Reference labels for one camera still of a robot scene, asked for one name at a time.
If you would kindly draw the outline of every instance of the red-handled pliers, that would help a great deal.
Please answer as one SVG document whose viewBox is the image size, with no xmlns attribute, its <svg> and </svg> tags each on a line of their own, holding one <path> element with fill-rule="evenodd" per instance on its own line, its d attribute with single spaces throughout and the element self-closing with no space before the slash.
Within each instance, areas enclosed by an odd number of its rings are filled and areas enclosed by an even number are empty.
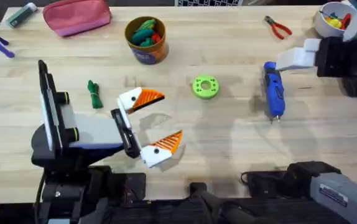
<svg viewBox="0 0 357 224">
<path fill-rule="evenodd" d="M 284 26 L 284 25 L 282 25 L 282 24 L 277 23 L 277 22 L 274 21 L 271 17 L 265 16 L 264 20 L 265 20 L 268 24 L 270 24 L 270 26 L 272 27 L 273 33 L 274 33 L 278 38 L 280 38 L 281 40 L 284 39 L 284 36 L 281 35 L 280 33 L 278 33 L 277 28 L 280 28 L 280 29 L 282 29 L 283 31 L 287 32 L 289 35 L 292 35 L 292 31 L 291 31 L 288 27 L 286 27 L 286 26 Z"/>
</svg>

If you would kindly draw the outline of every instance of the green 3d-printed part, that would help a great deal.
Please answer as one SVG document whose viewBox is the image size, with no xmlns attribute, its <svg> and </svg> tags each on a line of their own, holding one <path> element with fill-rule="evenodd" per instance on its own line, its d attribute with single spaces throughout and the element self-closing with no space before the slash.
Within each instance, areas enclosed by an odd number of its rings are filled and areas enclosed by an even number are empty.
<svg viewBox="0 0 357 224">
<path fill-rule="evenodd" d="M 192 82 L 192 91 L 201 99 L 212 99 L 218 93 L 218 81 L 210 75 L 200 75 Z"/>
</svg>

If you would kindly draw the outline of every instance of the pink zipper bag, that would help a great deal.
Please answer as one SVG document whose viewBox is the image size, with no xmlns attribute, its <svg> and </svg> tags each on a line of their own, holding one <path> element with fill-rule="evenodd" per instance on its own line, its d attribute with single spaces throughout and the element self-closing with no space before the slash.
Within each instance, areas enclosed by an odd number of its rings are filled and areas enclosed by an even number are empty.
<svg viewBox="0 0 357 224">
<path fill-rule="evenodd" d="M 62 0 L 43 10 L 47 25 L 62 37 L 109 24 L 111 16 L 104 0 Z"/>
</svg>

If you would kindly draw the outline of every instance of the bowl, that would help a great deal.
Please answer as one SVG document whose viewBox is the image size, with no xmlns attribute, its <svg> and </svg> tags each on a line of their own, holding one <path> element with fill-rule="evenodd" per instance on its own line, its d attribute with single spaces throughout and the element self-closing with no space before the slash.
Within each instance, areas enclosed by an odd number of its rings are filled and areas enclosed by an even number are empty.
<svg viewBox="0 0 357 224">
<path fill-rule="evenodd" d="M 346 16 L 347 13 L 351 14 L 351 18 L 354 18 L 357 10 L 349 5 L 340 3 L 340 2 L 328 2 L 324 4 L 321 9 L 325 14 L 330 15 L 335 13 L 339 19 L 342 19 Z M 317 12 L 315 15 L 314 27 L 315 30 L 322 37 L 342 37 L 345 33 L 345 30 L 331 26 L 326 20 L 325 17 L 328 17 L 321 12 Z"/>
</svg>

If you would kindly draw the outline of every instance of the label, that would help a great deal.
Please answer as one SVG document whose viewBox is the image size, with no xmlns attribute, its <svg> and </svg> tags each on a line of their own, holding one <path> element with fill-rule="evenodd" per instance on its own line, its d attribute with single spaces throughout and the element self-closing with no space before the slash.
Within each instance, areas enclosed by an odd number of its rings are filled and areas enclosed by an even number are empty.
<svg viewBox="0 0 357 224">
<path fill-rule="evenodd" d="M 146 65 L 153 65 L 161 61 L 167 53 L 166 43 L 163 43 L 158 49 L 149 53 L 134 48 L 131 50 L 133 51 L 133 54 L 136 56 L 136 58 L 141 63 Z"/>
<path fill-rule="evenodd" d="M 153 65 L 156 63 L 156 58 L 147 52 L 143 52 L 142 50 L 131 49 L 133 51 L 134 56 L 143 64 Z"/>
<path fill-rule="evenodd" d="M 339 193 L 337 190 L 332 189 L 332 188 L 326 186 L 325 184 L 320 184 L 320 193 L 327 196 L 328 198 L 334 200 L 335 202 L 339 203 L 340 205 L 347 207 L 348 197 Z"/>
</svg>

